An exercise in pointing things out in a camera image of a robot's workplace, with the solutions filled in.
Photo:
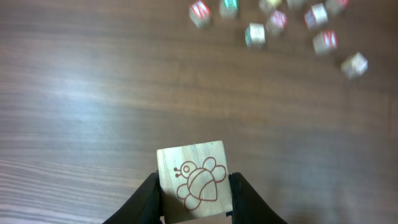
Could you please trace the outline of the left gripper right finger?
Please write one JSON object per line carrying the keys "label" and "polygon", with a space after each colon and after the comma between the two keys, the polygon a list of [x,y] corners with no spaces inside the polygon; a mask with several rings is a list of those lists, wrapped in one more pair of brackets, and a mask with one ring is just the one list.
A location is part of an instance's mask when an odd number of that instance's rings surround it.
{"label": "left gripper right finger", "polygon": [[240,172],[228,176],[233,209],[226,212],[232,224],[287,224]]}

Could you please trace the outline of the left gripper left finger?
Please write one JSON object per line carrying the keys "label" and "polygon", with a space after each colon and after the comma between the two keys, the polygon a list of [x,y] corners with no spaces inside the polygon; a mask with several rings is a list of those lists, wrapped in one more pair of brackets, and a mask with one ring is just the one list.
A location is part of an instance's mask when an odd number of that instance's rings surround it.
{"label": "left gripper left finger", "polygon": [[163,224],[159,173],[151,173],[103,224]]}

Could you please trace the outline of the wooden block blue side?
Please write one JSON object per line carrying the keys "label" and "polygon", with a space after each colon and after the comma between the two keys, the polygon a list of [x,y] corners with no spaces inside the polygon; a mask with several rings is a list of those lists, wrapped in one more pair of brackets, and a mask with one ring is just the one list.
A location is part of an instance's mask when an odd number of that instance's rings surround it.
{"label": "wooden block blue side", "polygon": [[166,223],[180,223],[233,210],[222,141],[157,150]]}

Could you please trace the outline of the red Y block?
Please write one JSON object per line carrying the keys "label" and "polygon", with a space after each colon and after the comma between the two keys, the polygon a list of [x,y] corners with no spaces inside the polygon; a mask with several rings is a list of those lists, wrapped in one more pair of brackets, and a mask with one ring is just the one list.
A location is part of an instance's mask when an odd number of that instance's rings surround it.
{"label": "red Y block", "polygon": [[317,55],[327,54],[338,48],[338,40],[334,30],[323,30],[313,40],[314,51]]}

